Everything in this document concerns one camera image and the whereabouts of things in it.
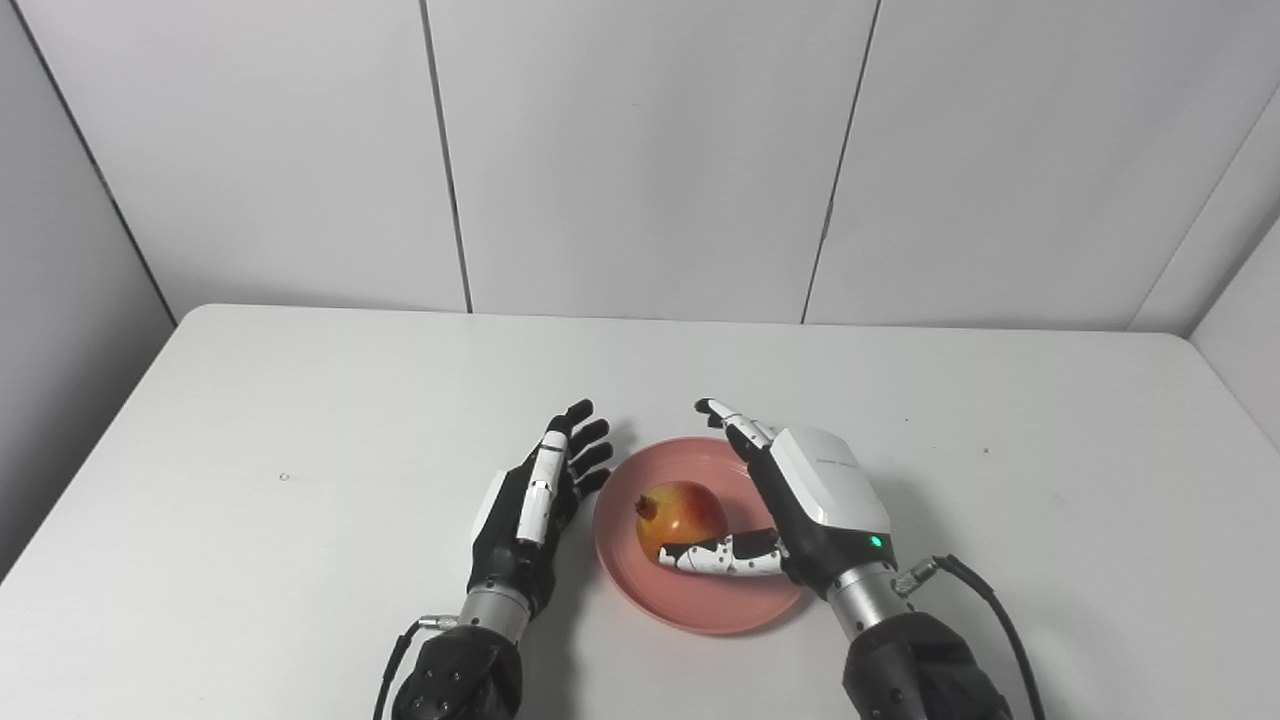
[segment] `black fingertip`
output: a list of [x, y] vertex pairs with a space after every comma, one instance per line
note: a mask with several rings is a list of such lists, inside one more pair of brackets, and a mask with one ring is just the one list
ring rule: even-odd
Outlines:
[[582, 451], [582, 455], [573, 460], [570, 466], [573, 469], [576, 475], [582, 475], [609, 457], [613, 457], [613, 443], [602, 442], [600, 445], [593, 445]]
[[573, 405], [570, 405], [568, 410], [564, 411], [564, 415], [572, 420], [571, 424], [576, 425], [590, 418], [591, 413], [595, 413], [595, 405], [589, 398], [584, 397]]
[[604, 418], [591, 420], [579, 428], [577, 432], [573, 433], [573, 437], [568, 438], [568, 456], [576, 457], [579, 452], [582, 452], [586, 448], [586, 446], [598, 439], [603, 439], [607, 434], [609, 434], [608, 420]]
[[600, 468], [599, 470], [591, 470], [581, 480], [577, 482], [577, 496], [586, 497], [593, 492], [599, 491], [604, 487], [604, 482], [609, 479], [612, 470]]

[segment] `white wall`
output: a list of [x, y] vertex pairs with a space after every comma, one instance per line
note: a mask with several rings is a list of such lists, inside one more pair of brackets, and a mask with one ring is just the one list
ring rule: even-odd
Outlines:
[[1213, 304], [1192, 342], [1280, 448], [1280, 223]]
[[180, 316], [461, 310], [413, 0], [22, 0]]
[[0, 3], [0, 577], [172, 329]]
[[433, 0], [477, 311], [797, 322], [872, 0]]
[[1276, 37], [1274, 0], [887, 0], [809, 320], [1125, 329], [1179, 245], [1243, 245], [1189, 228]]
[[429, 0], [438, 105], [413, 0], [19, 1], [179, 314], [1185, 333], [1280, 211], [1274, 0]]

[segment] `white table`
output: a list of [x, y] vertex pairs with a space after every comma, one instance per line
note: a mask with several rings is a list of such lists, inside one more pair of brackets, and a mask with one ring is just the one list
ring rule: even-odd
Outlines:
[[[1052, 719], [1272, 716], [1280, 456], [1180, 340], [211, 306], [0, 584], [0, 717], [366, 717], [552, 414], [590, 396], [632, 451], [710, 434], [704, 395], [846, 437], [902, 561], [954, 551], [996, 587]], [[522, 720], [852, 716], [824, 606], [667, 628], [602, 575], [589, 510]], [[942, 577], [915, 602], [1028, 717], [986, 606]]]

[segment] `black cable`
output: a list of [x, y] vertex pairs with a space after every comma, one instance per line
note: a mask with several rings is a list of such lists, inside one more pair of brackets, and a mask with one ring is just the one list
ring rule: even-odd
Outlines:
[[982, 575], [974, 573], [968, 565], [960, 561], [955, 555], [947, 555], [946, 557], [941, 555], [934, 555], [933, 561], [938, 564], [938, 568], [951, 573], [959, 578], [964, 584], [973, 588], [973, 592], [982, 596], [991, 606], [992, 612], [996, 614], [996, 619], [1000, 620], [1000, 626], [1005, 629], [1005, 634], [1009, 635], [1009, 644], [1014, 648], [1014, 657], [1018, 660], [1018, 670], [1023, 674], [1023, 684], [1027, 685], [1027, 700], [1032, 705], [1032, 716], [1036, 720], [1044, 720], [1044, 706], [1041, 705], [1039, 688], [1036, 687], [1036, 674], [1032, 673], [1032, 661], [1027, 657], [1027, 648], [1023, 647], [1021, 638], [1018, 637], [1018, 630], [1014, 628], [1014, 620], [1005, 611], [1005, 606], [996, 600], [996, 591], [982, 579]]
[[413, 634], [419, 629], [421, 629], [421, 625], [413, 623], [404, 630], [404, 634], [396, 638], [396, 647], [392, 648], [392, 656], [387, 659], [387, 669], [383, 670], [383, 685], [378, 688], [378, 702], [374, 703], [374, 720], [381, 720], [383, 717], [383, 708], [387, 706], [387, 694], [392, 689], [392, 680], [396, 679], [399, 664], [404, 660], [404, 653], [408, 652], [408, 647], [413, 642]]

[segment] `cable connector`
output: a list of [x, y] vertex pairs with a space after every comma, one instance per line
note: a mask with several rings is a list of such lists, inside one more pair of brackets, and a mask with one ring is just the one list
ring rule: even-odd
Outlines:
[[424, 630], [452, 630], [458, 626], [457, 615], [422, 615], [417, 619], [417, 626]]
[[938, 573], [938, 562], [933, 557], [925, 557], [924, 560], [915, 564], [914, 568], [902, 573], [901, 575], [890, 580], [890, 587], [899, 597], [906, 600], [906, 596], [920, 589], [920, 585], [927, 583], [929, 578]]

